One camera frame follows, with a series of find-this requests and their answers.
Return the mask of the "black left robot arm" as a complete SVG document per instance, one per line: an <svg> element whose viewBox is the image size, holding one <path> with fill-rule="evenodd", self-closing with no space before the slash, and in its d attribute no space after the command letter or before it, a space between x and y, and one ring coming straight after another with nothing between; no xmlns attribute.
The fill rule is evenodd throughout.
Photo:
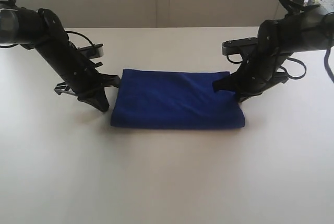
<svg viewBox="0 0 334 224"><path fill-rule="evenodd" d="M102 63L92 61L102 57L102 44L90 41L89 46L78 48L69 39L71 33L50 9L35 11L18 7L16 0L1 1L1 48L35 49L62 79L54 88L58 95L75 96L106 112L110 105L105 88L119 87L121 79L98 72Z"/></svg>

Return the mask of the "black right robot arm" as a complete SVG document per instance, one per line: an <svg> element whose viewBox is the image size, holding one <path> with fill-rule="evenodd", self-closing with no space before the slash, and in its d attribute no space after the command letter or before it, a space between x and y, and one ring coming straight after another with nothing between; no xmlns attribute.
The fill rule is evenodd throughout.
<svg viewBox="0 0 334 224"><path fill-rule="evenodd" d="M237 102L259 96L264 91L288 80L291 76L282 64L288 60L302 64L292 57L297 52L324 50L324 67L330 79L333 71L329 56L333 47L333 13L324 13L320 5L303 6L291 0L278 0L287 11L284 18L265 20L256 37L225 41L222 54L240 55L237 71L212 83L215 92L235 93Z"/></svg>

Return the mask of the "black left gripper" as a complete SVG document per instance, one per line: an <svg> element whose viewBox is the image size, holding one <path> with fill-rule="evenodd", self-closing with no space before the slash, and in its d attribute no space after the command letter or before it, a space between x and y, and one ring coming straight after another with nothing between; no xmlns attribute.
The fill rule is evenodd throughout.
<svg viewBox="0 0 334 224"><path fill-rule="evenodd" d="M98 64L81 54L78 49L54 49L53 69L63 80L54 88L61 95L67 93L76 96L78 101L86 103L100 112L107 112L109 102L105 87L119 88L118 75L100 74Z"/></svg>

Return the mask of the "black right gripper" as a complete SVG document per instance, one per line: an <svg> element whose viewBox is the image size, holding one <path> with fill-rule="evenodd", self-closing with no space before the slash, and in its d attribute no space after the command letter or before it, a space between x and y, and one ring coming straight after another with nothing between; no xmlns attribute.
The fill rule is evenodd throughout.
<svg viewBox="0 0 334 224"><path fill-rule="evenodd" d="M222 79L215 80L212 83L213 91L236 92L238 103L259 96L273 86L288 81L287 73L278 71L288 57L289 55L286 53L254 56L244 69L238 69L236 80L234 75L227 75Z"/></svg>

